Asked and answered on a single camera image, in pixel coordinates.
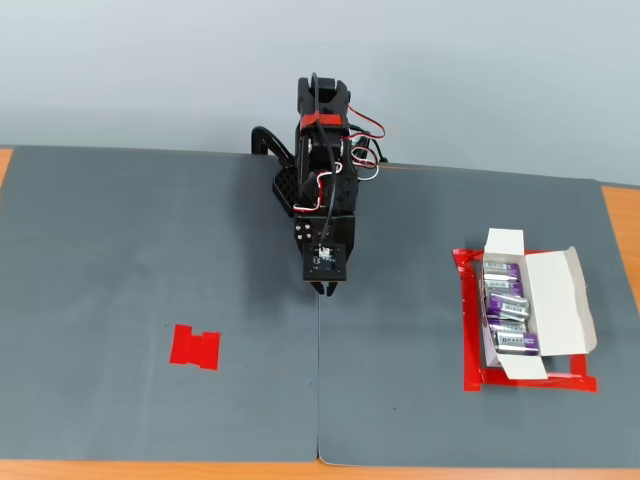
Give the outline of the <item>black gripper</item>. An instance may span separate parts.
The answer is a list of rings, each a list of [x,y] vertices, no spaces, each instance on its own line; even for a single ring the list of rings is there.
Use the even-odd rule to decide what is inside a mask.
[[[312,254],[316,254],[320,246],[338,250],[338,256],[349,260],[355,243],[355,216],[332,215],[328,226],[324,214],[294,214],[294,239],[304,263],[309,263]],[[310,285],[317,293],[324,293],[321,282],[311,282]],[[338,282],[329,282],[325,295],[331,297]]]

